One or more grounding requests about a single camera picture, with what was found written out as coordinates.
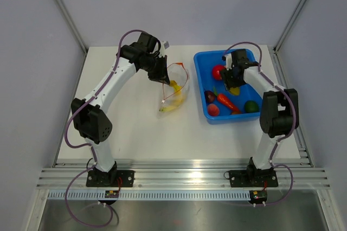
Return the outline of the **yellow starfruit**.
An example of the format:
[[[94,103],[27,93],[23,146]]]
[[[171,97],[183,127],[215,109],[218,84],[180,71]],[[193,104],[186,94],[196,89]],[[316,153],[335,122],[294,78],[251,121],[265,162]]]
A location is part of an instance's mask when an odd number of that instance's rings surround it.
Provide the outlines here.
[[[240,87],[234,87],[234,88],[230,88],[228,90],[228,92],[231,94],[231,95],[234,95],[234,96],[239,96],[240,95]]]

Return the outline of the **clear zip top bag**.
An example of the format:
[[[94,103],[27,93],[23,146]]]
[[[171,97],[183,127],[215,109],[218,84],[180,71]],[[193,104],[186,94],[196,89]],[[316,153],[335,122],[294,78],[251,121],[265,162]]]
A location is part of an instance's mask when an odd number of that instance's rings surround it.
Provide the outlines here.
[[[168,66],[168,85],[162,84],[162,98],[158,105],[157,117],[163,118],[176,112],[186,103],[189,93],[189,71],[182,62]]]

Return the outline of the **yellow banana bunch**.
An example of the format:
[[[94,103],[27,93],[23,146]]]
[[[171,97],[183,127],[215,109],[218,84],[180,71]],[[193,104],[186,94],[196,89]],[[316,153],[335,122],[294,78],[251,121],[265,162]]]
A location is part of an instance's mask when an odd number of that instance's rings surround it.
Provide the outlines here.
[[[180,108],[187,99],[186,85],[179,85],[171,80],[168,85],[162,85],[162,100],[159,104],[160,113],[169,113]]]

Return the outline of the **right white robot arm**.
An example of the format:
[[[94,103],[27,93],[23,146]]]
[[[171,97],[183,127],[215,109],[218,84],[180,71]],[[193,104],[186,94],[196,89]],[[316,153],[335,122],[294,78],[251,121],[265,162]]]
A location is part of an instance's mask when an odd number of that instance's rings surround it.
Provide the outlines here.
[[[298,92],[275,84],[261,69],[260,62],[250,61],[245,49],[223,53],[226,62],[221,78],[226,88],[250,85],[262,97],[260,144],[244,170],[229,170],[233,188],[277,187],[273,159],[280,142],[299,126]]]

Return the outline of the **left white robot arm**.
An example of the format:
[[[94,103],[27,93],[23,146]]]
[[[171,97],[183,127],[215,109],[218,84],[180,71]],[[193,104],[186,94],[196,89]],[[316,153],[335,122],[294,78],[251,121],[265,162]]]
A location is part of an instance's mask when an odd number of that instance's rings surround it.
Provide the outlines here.
[[[72,116],[68,121],[85,140],[82,146],[91,150],[93,164],[87,169],[87,187],[131,188],[133,170],[118,169],[108,138],[113,125],[107,111],[124,84],[136,72],[147,72],[151,81],[169,84],[166,49],[168,42],[140,30],[136,42],[119,43],[113,66],[98,85],[83,99],[74,98]]]

